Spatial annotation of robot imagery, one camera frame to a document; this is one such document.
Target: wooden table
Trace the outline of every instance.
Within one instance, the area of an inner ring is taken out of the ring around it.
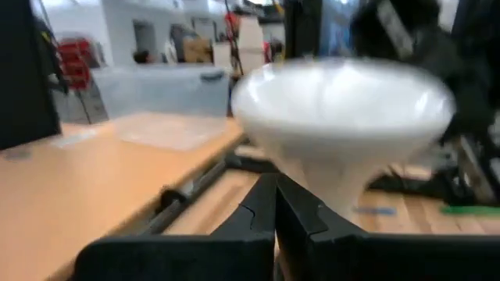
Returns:
[[[165,185],[183,184],[242,138],[231,119],[191,151],[123,141],[113,123],[63,130],[69,144],[52,138],[0,154],[2,281],[66,279],[85,245],[136,231]]]
[[[254,153],[263,157],[261,151],[250,154]],[[406,173],[422,177],[429,175],[428,171],[418,167],[409,167]],[[226,172],[165,234],[210,234],[236,209],[258,178],[259,175],[254,173]],[[500,235],[498,217],[443,215],[439,212],[443,203],[425,197],[367,191],[358,205],[397,210],[396,215],[355,215],[352,222],[370,232]]]

